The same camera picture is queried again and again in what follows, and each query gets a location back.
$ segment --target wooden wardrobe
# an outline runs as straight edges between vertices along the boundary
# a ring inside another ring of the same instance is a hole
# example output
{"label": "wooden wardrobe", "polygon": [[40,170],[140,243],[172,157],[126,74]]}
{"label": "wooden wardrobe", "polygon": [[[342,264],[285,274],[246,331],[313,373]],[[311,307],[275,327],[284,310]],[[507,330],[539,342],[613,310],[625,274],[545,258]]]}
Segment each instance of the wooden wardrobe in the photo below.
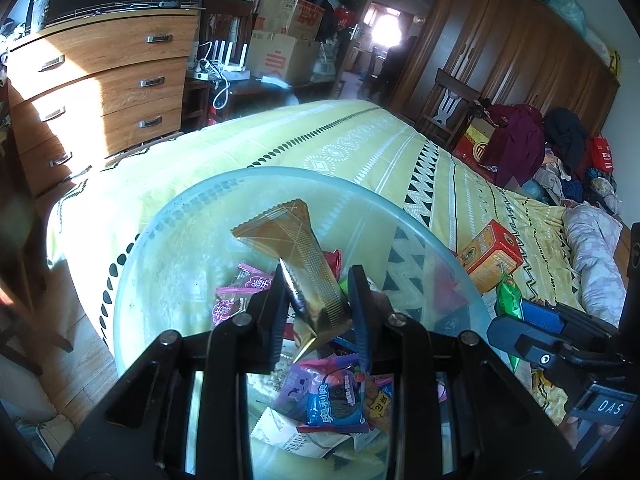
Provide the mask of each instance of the wooden wardrobe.
{"label": "wooden wardrobe", "polygon": [[436,0],[389,103],[409,122],[432,116],[442,68],[495,104],[565,107],[595,136],[620,86],[593,49],[537,0]]}

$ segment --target patterned bedspread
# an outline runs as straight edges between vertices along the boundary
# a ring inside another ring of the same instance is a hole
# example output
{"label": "patterned bedspread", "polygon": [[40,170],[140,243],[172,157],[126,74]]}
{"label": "patterned bedspread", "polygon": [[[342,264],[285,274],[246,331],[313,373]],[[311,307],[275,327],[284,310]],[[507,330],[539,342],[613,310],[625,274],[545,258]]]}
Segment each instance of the patterned bedspread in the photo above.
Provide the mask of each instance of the patterned bedspread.
{"label": "patterned bedspread", "polygon": [[[49,219],[49,259],[67,259],[82,306],[112,352],[118,277],[142,229],[193,184],[260,165],[307,168],[367,187],[403,207],[454,251],[496,219],[520,246],[524,264],[514,277],[524,296],[580,308],[562,230],[564,208],[492,186],[371,103],[324,101],[156,144],[89,174],[60,200]],[[394,290],[401,279],[387,274],[378,285]]]}

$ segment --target paper cup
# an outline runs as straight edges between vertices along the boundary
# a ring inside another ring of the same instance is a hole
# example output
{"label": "paper cup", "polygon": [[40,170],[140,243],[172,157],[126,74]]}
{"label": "paper cup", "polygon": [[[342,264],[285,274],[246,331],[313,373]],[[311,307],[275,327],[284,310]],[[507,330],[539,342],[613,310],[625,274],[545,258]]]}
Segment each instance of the paper cup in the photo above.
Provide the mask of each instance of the paper cup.
{"label": "paper cup", "polygon": [[49,13],[49,2],[51,0],[34,0],[31,11],[31,32],[38,32],[44,28]]}

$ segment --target drawer handle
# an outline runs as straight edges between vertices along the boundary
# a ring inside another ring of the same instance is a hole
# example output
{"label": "drawer handle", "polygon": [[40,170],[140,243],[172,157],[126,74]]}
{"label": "drawer handle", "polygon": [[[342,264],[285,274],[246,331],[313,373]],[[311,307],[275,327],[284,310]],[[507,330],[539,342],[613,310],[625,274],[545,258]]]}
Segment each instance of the drawer handle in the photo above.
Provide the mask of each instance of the drawer handle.
{"label": "drawer handle", "polygon": [[45,70],[50,70],[51,68],[58,67],[65,62],[65,55],[60,54],[57,58],[47,61],[44,65],[42,65],[38,72],[44,72]]}
{"label": "drawer handle", "polygon": [[154,86],[154,85],[159,85],[164,83],[164,76],[161,75],[160,77],[156,77],[153,79],[143,79],[142,81],[140,81],[140,86],[142,88],[145,88],[147,86]]}
{"label": "drawer handle", "polygon": [[62,164],[66,164],[71,160],[71,157],[74,156],[73,152],[65,153],[60,158],[49,161],[49,167],[55,168],[56,166],[61,166]]}
{"label": "drawer handle", "polygon": [[161,41],[171,41],[173,39],[171,34],[162,34],[161,36],[147,36],[147,43],[160,43]]}
{"label": "drawer handle", "polygon": [[47,114],[44,117],[40,118],[40,122],[46,123],[47,121],[55,119],[56,117],[60,117],[60,115],[64,114],[65,112],[66,108],[60,107],[55,112],[51,112],[50,114]]}
{"label": "drawer handle", "polygon": [[138,123],[138,127],[140,128],[148,128],[149,126],[156,126],[156,124],[160,124],[162,122],[162,115],[158,115],[155,119],[151,119],[150,121],[140,121]]}

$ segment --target red shopping bag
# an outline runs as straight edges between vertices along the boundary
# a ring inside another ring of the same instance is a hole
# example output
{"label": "red shopping bag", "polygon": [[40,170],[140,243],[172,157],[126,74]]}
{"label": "red shopping bag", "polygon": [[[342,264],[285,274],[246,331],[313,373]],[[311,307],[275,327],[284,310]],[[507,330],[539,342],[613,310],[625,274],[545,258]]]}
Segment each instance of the red shopping bag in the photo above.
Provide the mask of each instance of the red shopping bag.
{"label": "red shopping bag", "polygon": [[591,156],[593,157],[593,167],[605,173],[613,173],[613,159],[611,158],[611,148],[609,141],[600,133],[591,139]]}

